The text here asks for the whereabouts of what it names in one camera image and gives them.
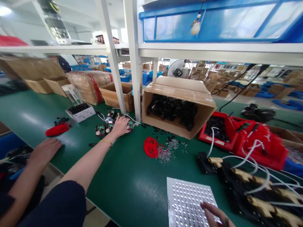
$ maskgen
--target ceiling light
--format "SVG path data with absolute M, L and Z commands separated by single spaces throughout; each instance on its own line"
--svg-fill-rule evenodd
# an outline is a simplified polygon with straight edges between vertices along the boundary
M 9 15 L 9 14 L 11 14 L 11 12 L 12 12 L 12 10 L 5 6 L 0 7 L 0 16 Z

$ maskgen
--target hand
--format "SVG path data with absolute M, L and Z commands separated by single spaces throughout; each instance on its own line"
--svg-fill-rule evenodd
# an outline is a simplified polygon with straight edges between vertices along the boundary
M 200 206 L 205 212 L 209 227 L 235 227 L 227 215 L 219 208 L 207 202 L 201 203 Z M 214 215 L 220 219 L 222 224 L 215 221 Z
M 30 168 L 38 168 L 43 171 L 61 146 L 62 143 L 58 139 L 46 139 L 35 147 L 26 166 Z
M 111 133 L 117 138 L 126 133 L 129 133 L 130 131 L 126 129 L 128 122 L 129 118 L 118 116 Z

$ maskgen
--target gold bracelet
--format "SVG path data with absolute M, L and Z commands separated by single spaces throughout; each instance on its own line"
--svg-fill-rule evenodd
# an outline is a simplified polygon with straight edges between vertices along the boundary
M 100 143 L 100 142 L 108 142 L 108 143 L 110 143 L 110 146 L 112 147 L 113 146 L 113 144 L 112 144 L 112 142 L 111 141 L 108 141 L 108 140 L 100 140 L 98 143 Z

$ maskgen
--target perforated metal plate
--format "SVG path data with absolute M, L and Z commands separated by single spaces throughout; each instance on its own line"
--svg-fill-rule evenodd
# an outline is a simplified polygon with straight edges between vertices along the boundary
M 210 186 L 167 178 L 169 227 L 208 227 L 200 203 L 206 201 L 217 207 Z

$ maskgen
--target small white box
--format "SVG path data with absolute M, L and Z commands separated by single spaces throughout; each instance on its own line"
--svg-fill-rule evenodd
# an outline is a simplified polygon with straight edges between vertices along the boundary
M 72 114 L 68 109 L 65 111 L 72 119 L 74 119 L 77 123 L 80 123 L 80 122 L 84 121 L 85 119 L 96 114 L 94 108 L 91 105 L 89 105 L 89 106 L 90 106 L 89 108 L 82 110 L 81 112 L 78 112 L 76 114 Z

